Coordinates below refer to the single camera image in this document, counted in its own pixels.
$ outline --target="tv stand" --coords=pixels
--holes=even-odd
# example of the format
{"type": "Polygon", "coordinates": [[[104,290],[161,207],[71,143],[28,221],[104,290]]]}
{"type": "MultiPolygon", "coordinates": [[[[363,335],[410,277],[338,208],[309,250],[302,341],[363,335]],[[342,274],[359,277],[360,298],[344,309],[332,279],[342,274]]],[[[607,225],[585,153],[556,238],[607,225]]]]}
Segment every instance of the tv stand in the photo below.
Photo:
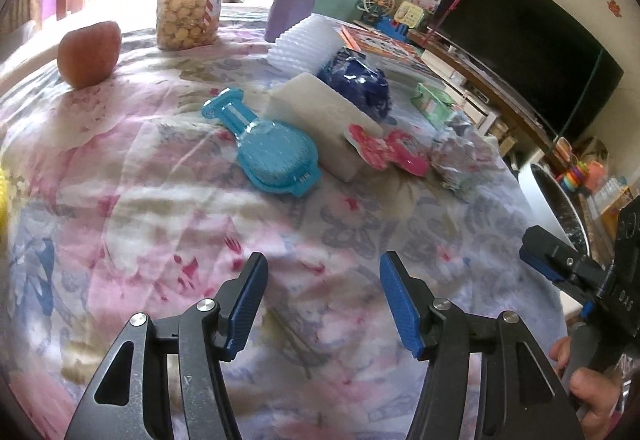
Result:
{"type": "Polygon", "coordinates": [[[545,159],[555,172],[561,173],[567,168],[568,165],[560,157],[549,152],[553,146],[553,140],[545,127],[538,121],[532,110],[527,109],[526,102],[519,98],[518,94],[508,85],[500,81],[499,78],[481,71],[469,59],[459,56],[455,52],[450,52],[449,43],[438,35],[427,40],[424,33],[409,30],[407,37],[462,74],[471,85],[500,110],[505,119],[522,130],[545,153],[545,159]]]}

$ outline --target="red wall decoration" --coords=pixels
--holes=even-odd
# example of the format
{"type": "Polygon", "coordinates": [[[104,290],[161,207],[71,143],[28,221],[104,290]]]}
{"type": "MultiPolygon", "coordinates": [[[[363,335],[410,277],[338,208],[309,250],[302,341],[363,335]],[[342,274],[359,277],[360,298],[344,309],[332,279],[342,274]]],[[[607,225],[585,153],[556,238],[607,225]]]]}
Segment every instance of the red wall decoration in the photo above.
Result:
{"type": "Polygon", "coordinates": [[[620,13],[620,6],[615,0],[611,0],[607,2],[609,6],[609,11],[611,11],[616,18],[622,18],[622,14],[620,13]]]}

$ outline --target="green box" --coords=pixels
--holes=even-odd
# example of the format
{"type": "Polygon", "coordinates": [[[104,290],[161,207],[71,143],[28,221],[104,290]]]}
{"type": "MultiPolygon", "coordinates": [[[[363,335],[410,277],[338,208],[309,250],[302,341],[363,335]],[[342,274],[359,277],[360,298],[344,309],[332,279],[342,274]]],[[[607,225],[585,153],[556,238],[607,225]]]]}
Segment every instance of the green box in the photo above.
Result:
{"type": "Polygon", "coordinates": [[[449,94],[423,83],[416,86],[411,102],[438,130],[442,130],[444,123],[455,113],[456,102],[449,94]]]}

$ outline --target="metal screw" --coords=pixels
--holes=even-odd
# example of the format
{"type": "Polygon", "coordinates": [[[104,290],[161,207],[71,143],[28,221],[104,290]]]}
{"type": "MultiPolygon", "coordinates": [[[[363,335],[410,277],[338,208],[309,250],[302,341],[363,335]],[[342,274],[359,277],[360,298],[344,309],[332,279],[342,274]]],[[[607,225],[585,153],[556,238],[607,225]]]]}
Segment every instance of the metal screw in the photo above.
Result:
{"type": "Polygon", "coordinates": [[[200,301],[198,301],[198,304],[196,305],[196,308],[198,310],[200,310],[201,312],[208,312],[215,305],[216,305],[215,301],[213,301],[212,299],[206,298],[206,299],[201,299],[200,301]]]}
{"type": "Polygon", "coordinates": [[[518,316],[518,314],[516,314],[516,312],[508,310],[507,312],[502,314],[502,319],[507,321],[510,325],[514,325],[518,321],[520,321],[520,316],[518,316]]]}
{"type": "Polygon", "coordinates": [[[451,308],[451,302],[448,299],[439,297],[433,300],[433,306],[436,310],[449,310],[449,308],[451,308]]]}
{"type": "Polygon", "coordinates": [[[146,323],[146,314],[143,314],[142,312],[139,312],[137,314],[133,314],[131,316],[131,319],[129,319],[129,322],[133,326],[141,326],[141,325],[146,323]]]}

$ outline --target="white block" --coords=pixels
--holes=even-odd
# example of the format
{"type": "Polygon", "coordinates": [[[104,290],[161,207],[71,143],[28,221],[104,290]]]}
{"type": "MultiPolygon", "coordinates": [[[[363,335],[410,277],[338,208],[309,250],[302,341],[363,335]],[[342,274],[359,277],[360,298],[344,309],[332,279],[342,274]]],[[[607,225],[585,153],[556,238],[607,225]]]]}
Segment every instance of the white block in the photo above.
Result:
{"type": "Polygon", "coordinates": [[[300,74],[272,91],[262,116],[309,135],[318,147],[320,165],[344,182],[368,167],[344,138],[349,125],[362,126],[372,137],[383,133],[371,117],[311,74],[300,74]]]}

